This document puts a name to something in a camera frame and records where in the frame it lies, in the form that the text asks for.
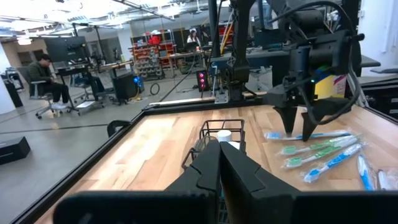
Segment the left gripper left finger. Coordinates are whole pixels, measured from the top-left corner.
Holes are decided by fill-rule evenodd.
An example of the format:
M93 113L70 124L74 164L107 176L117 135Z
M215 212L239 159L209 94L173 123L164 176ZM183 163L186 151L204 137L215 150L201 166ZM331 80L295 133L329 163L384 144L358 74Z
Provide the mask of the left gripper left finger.
M217 224L220 192L220 143L211 140L166 191L169 224Z

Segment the blue white toothbrush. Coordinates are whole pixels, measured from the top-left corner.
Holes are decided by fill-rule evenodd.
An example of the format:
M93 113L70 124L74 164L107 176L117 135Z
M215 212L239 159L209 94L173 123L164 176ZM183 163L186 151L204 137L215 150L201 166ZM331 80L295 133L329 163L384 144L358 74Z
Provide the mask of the blue white toothbrush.
M310 139L313 138L327 138L327 137L342 137L342 136L349 136L351 133L346 130L336 130L336 131L330 131L330 132L324 132L324 133L313 133L310 135ZM264 137L266 139L271 139L271 140L283 140L283 141L294 141L294 140L302 140L303 135L302 134L296 134L296 135L286 135L284 133L278 133L278 132L270 132L270 133L265 133Z
M376 185L373 180L371 166L363 154L360 154L357 159L358 173L363 183L364 189L367 191L376 190Z
M342 164L344 161L347 161L349 158L362 151L364 146L366 146L366 143L364 142L353 144L352 146L343 150L337 156L324 163L322 166L319 166L307 172L303 177L303 181L308 184L317 181L323 173Z

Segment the green white toothbrush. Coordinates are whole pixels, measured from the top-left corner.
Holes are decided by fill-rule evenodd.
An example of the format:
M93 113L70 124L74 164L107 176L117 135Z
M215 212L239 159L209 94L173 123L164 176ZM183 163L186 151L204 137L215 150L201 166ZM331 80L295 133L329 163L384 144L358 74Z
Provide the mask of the green white toothbrush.
M326 147L322 150L319 150L309 156L298 156L298 157L293 157L290 159L287 159L283 165L283 168L286 169L293 169L296 167L300 167L306 163L313 162L315 160L321 159L323 157L329 156L330 154L333 154L335 152L338 152L339 150L343 149L343 146L329 146Z
M312 144L310 146L302 147L302 148L299 148L296 146L287 146L281 150L280 155L293 156L293 155L301 154L301 153L308 152L308 151L316 151L316 150L320 150L320 149L325 149L326 147L329 147L329 146L346 147L346 146L349 146L351 144L358 142L358 140L359 140L358 136L350 135L350 136L343 136L343 137L329 139L329 140L319 142L316 144Z

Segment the teal mouthwash bottle white cap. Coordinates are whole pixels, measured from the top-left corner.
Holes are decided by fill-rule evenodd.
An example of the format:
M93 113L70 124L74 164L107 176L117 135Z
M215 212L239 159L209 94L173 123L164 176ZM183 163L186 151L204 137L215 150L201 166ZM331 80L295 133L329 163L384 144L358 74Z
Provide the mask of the teal mouthwash bottle white cap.
M217 139L219 142L231 142L232 132L227 129L222 129L217 132Z

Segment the purple white toothbrush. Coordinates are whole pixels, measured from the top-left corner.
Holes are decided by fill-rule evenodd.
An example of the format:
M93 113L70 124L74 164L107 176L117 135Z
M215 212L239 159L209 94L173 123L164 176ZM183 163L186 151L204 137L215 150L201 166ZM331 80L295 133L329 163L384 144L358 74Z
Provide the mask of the purple white toothbrush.
M379 169L377 176L381 190L398 190L398 170Z

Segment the yellow poster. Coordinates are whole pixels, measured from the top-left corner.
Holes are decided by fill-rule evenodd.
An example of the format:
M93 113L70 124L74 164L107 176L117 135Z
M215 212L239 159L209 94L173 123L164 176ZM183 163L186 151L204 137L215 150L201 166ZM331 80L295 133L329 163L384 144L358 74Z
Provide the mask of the yellow poster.
M315 73L317 75L315 94L319 99L345 97L346 75L332 75L327 66L318 68Z

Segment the black drawer cabinet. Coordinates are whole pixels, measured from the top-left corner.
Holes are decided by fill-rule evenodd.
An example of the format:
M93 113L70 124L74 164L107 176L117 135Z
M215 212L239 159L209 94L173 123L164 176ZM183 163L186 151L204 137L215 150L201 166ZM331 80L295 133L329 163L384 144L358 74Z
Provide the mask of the black drawer cabinet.
M369 107L398 120L398 74L387 77L360 77Z

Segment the computer tower red lights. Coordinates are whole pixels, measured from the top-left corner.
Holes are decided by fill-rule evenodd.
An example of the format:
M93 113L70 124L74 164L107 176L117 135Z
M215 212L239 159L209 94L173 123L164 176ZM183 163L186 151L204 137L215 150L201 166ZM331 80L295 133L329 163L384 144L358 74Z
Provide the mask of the computer tower red lights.
M208 84L208 74L205 70L196 71L197 77L197 85L199 91L208 91L209 84Z

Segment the black computer tower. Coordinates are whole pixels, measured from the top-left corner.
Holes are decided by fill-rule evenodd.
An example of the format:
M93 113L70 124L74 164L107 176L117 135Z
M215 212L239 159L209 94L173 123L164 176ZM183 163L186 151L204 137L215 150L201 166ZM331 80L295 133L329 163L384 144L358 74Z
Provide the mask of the black computer tower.
M112 82L119 104L126 103L144 91L141 76L134 75L132 72L112 78Z

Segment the red parts shelf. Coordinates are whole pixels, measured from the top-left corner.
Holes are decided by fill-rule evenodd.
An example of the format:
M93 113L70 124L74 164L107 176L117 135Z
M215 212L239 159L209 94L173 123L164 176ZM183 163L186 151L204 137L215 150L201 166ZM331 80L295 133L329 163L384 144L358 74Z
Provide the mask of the red parts shelf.
M158 45L134 45L131 50L134 57L134 66L139 76L144 80L165 78Z

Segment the person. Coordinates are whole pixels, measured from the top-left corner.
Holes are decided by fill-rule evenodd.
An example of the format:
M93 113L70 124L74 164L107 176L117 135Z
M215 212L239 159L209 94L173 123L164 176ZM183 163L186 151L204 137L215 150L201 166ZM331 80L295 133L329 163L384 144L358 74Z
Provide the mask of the person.
M190 30L190 34L187 37L187 43L192 43L192 42L197 43L199 47L201 46L200 40L199 40L199 38L197 36L197 30L196 29L191 29Z
M41 54L36 62L32 62L28 67L30 81L38 82L39 89L43 94L51 93L53 98L52 108L55 110L62 110L68 106L69 91L68 87L62 83L57 83L49 69L52 60L48 54Z

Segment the wooden desk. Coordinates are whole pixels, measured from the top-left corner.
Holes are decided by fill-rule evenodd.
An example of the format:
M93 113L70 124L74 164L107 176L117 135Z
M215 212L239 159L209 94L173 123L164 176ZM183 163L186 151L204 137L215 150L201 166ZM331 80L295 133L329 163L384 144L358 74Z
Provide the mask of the wooden desk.
M70 113L72 111L76 111L79 116L80 110L85 108L92 108L93 106L100 106L104 108L104 102L103 102L104 98L109 95L116 95L116 88L115 87L113 87L112 89L108 88L105 89L104 92L99 92L98 86L94 81L91 72L97 71L98 73L101 73L101 72L112 71L113 76L111 77L111 81L112 83L114 83L115 80L119 79L119 77L116 75L116 70L122 68L125 65L132 65L132 64L133 61L130 60L123 63L106 64L96 68L91 68L86 63L68 65L66 67L57 68L55 74L60 76L63 84L65 84L64 77L66 76L70 76L70 80L72 81L74 75L82 75L83 77L86 77L88 79L89 85L86 85L83 82L81 85L77 86L80 86L84 89L87 89L88 86L91 88L91 92L85 91L84 95L79 96L75 100L73 100L69 95L68 99L70 105L66 107L67 112Z

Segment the black monitor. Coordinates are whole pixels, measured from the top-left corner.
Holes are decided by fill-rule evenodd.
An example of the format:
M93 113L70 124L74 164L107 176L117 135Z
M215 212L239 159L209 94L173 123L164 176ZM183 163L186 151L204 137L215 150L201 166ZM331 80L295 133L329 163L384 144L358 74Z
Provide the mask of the black monitor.
M44 39L52 62L86 60L89 56L84 37L57 37Z

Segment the grey office chair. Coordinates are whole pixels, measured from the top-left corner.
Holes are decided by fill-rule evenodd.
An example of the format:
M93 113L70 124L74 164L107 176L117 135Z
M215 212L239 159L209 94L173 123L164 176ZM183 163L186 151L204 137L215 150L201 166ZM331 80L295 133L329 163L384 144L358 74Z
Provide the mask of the grey office chair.
M52 103L53 103L53 98L52 98L52 94L51 93L45 93L43 94L42 91L39 89L39 84L40 83L44 83L44 81L38 81L38 82L33 82L30 81L30 76L29 73L27 71L27 79L28 79L28 84L30 86L30 90L29 90L29 97L31 100L44 100L48 103L48 105L45 108L42 108L41 110L39 110L38 112L36 112L35 116L38 119L42 119L42 115L48 111L52 112L52 113L63 113L63 110L66 109L62 109L62 110L55 110L52 108Z

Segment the black table frame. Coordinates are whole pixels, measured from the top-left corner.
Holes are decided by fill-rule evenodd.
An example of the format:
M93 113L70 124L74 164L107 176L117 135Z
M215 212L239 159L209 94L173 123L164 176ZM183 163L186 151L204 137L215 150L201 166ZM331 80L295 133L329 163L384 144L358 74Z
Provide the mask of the black table frame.
M358 173L364 152L371 167L398 168L398 125L354 106L322 131L347 128L366 143L362 151L313 183L299 170L284 170L280 143L264 131L281 130L282 119L259 98L227 104L211 100L152 103L131 124L118 128L99 149L28 208L17 224L169 224L166 188L185 171L181 164L206 120L243 119L246 154L263 169L299 190L292 224L398 224L398 190L367 191ZM343 149L304 164L327 162Z

